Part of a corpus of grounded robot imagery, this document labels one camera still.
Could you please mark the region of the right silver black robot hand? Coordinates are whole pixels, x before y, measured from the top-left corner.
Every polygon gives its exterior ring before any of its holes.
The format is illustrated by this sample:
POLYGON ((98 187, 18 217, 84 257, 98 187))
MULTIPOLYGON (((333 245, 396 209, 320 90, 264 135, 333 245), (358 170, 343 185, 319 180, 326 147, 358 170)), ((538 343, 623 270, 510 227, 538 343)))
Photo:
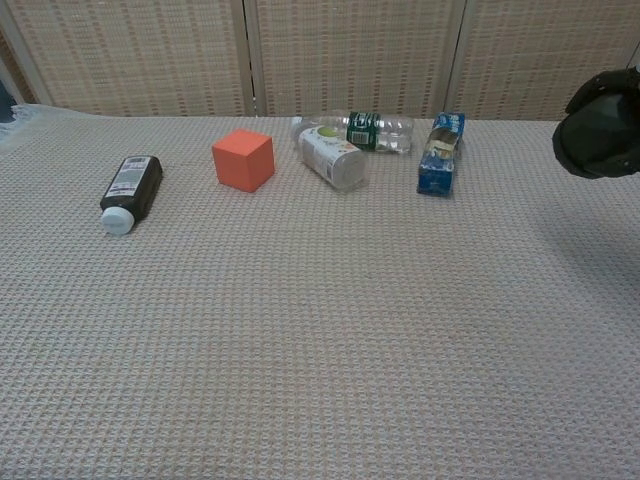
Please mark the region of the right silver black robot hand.
POLYGON ((585 82, 573 95, 565 108, 574 114, 590 102, 604 95, 639 95, 639 66, 602 71, 585 82))

